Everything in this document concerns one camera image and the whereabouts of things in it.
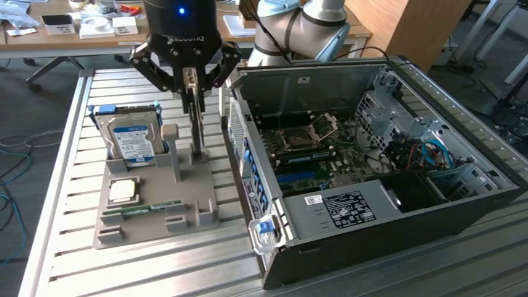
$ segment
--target green circuit board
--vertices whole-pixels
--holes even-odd
[[[375,168],[370,166],[364,151],[356,145],[354,118],[328,114],[335,121],[318,120],[312,127],[307,125],[260,130],[278,182],[286,196],[360,183],[375,172],[383,170],[376,166]],[[326,137],[320,142],[315,141],[314,138],[323,136]],[[308,159],[326,153],[328,155],[320,160]]]

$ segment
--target motherboard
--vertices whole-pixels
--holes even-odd
[[[383,171],[382,163],[376,161],[379,166],[372,167],[367,162],[370,147],[358,145],[354,116],[307,113],[288,127],[266,129],[275,121],[279,123],[279,119],[267,119],[259,132],[286,197],[362,183]]]

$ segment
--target hard drive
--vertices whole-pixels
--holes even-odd
[[[167,152],[162,140],[162,107],[90,106],[90,117],[96,124],[111,159],[123,158],[127,167],[154,165],[155,155]]]

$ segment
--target power supply label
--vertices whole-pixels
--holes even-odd
[[[340,229],[376,219],[360,191],[326,197],[323,198],[323,202],[332,217],[334,224]]]

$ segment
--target collaborative robot arm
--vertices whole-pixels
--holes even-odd
[[[287,64],[283,55],[291,51],[330,62],[350,31],[343,5],[344,0],[311,0],[300,8],[299,0],[262,0],[258,14],[263,26],[256,28],[248,66]]]
[[[204,92],[223,85],[240,61],[239,48],[222,40],[215,0],[144,0],[144,9],[151,32],[147,42],[132,51],[131,63],[162,91],[182,96],[191,119],[194,159],[199,160],[204,157]],[[219,49],[222,61],[206,73]],[[152,53],[170,64],[172,75],[154,63]]]

